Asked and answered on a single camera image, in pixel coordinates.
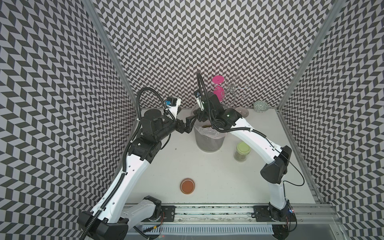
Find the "brown jar lid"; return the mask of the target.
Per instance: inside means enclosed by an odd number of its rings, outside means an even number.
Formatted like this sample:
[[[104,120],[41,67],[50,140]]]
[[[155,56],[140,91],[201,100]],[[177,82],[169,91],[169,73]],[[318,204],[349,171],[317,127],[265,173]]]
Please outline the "brown jar lid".
[[[195,182],[190,178],[185,178],[180,183],[180,190],[183,194],[189,195],[195,190]]]

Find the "grey mesh trash bin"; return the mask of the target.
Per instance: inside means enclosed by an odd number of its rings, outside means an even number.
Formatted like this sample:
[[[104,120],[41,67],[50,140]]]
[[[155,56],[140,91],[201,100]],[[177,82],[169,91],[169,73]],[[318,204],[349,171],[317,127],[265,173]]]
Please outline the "grey mesh trash bin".
[[[213,153],[213,152],[218,151],[222,147],[224,140],[225,140],[225,137],[218,139],[218,140],[204,137],[204,136],[200,135],[199,133],[197,133],[196,130],[194,130],[194,133],[195,133],[195,139],[196,139],[197,146],[202,151],[207,152],[207,153]]]

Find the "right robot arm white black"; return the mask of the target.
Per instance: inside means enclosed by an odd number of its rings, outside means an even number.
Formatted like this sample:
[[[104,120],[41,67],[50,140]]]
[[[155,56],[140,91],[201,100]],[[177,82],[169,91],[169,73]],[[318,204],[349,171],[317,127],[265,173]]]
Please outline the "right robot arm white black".
[[[231,133],[238,137],[264,160],[265,165],[260,174],[269,186],[269,216],[275,222],[285,221],[291,213],[291,208],[285,194],[284,177],[288,172],[292,149],[271,142],[235,109],[224,109],[216,95],[201,96],[197,93],[195,98],[199,106],[195,115],[199,121],[209,120],[218,132]]]

